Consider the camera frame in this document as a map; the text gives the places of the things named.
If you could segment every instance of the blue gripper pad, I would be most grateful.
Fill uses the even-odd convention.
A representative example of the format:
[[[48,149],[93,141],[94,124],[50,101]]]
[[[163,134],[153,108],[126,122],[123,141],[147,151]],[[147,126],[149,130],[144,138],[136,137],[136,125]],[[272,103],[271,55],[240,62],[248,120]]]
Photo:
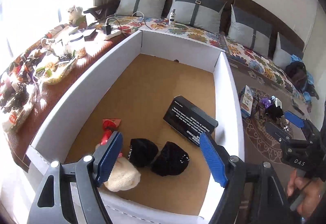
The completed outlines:
[[[117,132],[112,142],[110,143],[110,146],[108,147],[107,151],[103,155],[103,158],[98,164],[97,177],[95,179],[98,187],[100,187],[104,182],[108,180],[113,166],[115,165],[115,161],[117,160],[117,157],[121,151],[122,143],[122,134],[120,132]]]
[[[289,120],[292,124],[296,125],[298,128],[304,127],[304,121],[300,117],[296,116],[294,113],[286,111],[284,113],[284,116],[287,120]]]
[[[209,139],[208,135],[201,133],[199,137],[199,146],[205,157],[206,163],[211,170],[214,181],[222,187],[226,187],[228,179],[225,175],[225,167],[220,156],[218,155],[213,144],[216,144],[213,139]]]

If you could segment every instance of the patterned rug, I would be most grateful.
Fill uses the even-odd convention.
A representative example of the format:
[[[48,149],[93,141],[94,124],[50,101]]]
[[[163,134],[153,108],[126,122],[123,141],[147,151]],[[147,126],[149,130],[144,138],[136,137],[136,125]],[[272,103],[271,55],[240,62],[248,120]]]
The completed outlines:
[[[258,100],[262,98],[270,98],[268,94],[259,89],[251,88],[251,90],[254,98],[257,98]],[[275,122],[273,122],[269,116],[265,115],[264,106],[261,103],[259,103],[257,107],[254,107],[253,105],[251,117],[243,118],[242,120],[244,134],[250,139],[255,148],[271,162],[282,163],[282,151],[279,142],[265,130],[265,122]],[[289,125],[289,128],[290,130],[288,131],[288,134],[293,138],[291,124]]]

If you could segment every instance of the spray bottle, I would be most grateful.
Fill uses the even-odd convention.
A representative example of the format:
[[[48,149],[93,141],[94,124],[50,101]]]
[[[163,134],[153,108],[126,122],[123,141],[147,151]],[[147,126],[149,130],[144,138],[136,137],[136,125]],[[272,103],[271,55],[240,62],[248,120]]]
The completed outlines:
[[[175,25],[175,9],[172,9],[169,18],[169,26]]]

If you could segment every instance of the cardboard box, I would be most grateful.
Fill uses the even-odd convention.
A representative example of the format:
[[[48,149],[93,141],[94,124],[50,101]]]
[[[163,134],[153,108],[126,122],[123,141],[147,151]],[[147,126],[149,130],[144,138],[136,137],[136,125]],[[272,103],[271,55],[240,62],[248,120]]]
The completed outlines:
[[[248,118],[251,116],[253,96],[251,89],[246,85],[241,91],[240,98],[240,109],[243,118]]]
[[[100,188],[112,221],[129,223],[134,216],[154,223],[208,223],[224,189],[211,176],[200,148],[163,120],[180,94],[218,121],[215,140],[230,155],[244,159],[239,99],[224,51],[141,30],[108,51],[68,89],[43,122],[27,156],[45,174],[53,160],[64,163],[92,154],[102,137],[102,119],[121,118],[125,157],[131,138],[148,138],[159,148],[166,141],[175,142],[190,162],[177,176],[161,177],[141,168],[140,183],[128,191],[116,194]],[[78,204],[74,183],[71,191]]]

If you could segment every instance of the gray cushion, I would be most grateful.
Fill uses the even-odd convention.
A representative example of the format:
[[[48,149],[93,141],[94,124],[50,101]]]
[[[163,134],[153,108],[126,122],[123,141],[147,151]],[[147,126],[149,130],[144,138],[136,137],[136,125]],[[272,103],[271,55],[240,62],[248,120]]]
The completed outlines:
[[[173,0],[171,9],[175,9],[178,23],[219,33],[225,3],[225,0]]]
[[[267,57],[272,25],[236,6],[231,7],[229,38]]]
[[[296,55],[301,58],[304,56],[303,52],[292,44],[283,35],[278,33],[278,38],[276,40],[276,49],[273,57],[273,62],[276,66],[285,70],[286,66],[291,63],[291,55]]]
[[[132,16],[136,11],[148,18],[161,18],[165,0],[121,0],[116,15]]]

